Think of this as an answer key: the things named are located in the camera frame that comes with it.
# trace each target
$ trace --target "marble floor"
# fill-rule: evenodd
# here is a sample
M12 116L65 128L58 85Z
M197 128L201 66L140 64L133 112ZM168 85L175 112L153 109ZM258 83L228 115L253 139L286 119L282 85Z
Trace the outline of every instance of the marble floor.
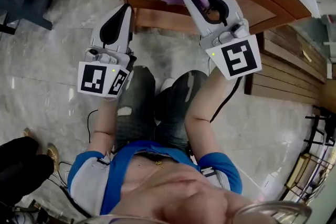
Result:
M22 20L15 36L2 34L0 143L22 136L29 127L43 148L48 142L57 146L62 161L72 163L86 149L87 116L97 109L98 99L77 92L78 61L89 46L95 23L122 3L56 0L45 16L54 23L53 30ZM208 73L208 57L197 40L152 29L134 35L130 47L138 58L135 64L148 66L159 88L164 79L178 78L192 69ZM310 130L310 121L305 120L310 113L308 105L244 95L241 84L213 128L223 151L239 169L246 197L278 198ZM90 117L90 126L94 119ZM82 218L50 181L23 202L32 198L60 216Z

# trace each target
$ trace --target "knee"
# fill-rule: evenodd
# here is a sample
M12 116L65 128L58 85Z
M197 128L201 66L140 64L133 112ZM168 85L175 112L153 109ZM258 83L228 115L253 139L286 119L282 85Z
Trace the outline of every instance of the knee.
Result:
M134 67L129 77L130 77L130 80L132 78L139 78L140 80L154 80L155 81L153 74L150 72L150 70L146 66Z
M199 70L191 70L189 72L194 77L194 80L200 81L201 83L206 81L206 79L208 78L208 76L205 73L203 73L202 71L199 71Z
M31 148L35 151L37 151L39 147L38 142L29 136L20 137L18 138L18 140L20 140L21 144L24 145L25 147Z
M48 155L36 155L36 165L44 172L46 178L48 178L54 172L54 161Z
M199 70L191 70L184 73L180 78L182 81L187 81L188 84L201 86L207 79L207 75Z

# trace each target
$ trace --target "person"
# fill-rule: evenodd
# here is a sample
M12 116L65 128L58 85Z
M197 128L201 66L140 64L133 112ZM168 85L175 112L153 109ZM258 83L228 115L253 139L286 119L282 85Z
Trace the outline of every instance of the person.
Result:
M88 214L225 223L251 203L211 128L227 86L221 72L192 70L167 84L155 96L153 75L137 66L120 99L102 101L92 141L68 176L70 195Z
M12 207L58 170L56 147L49 143L46 155L36 155L38 148L39 144L28 128L24 129L24 137L0 146L1 219L11 218Z

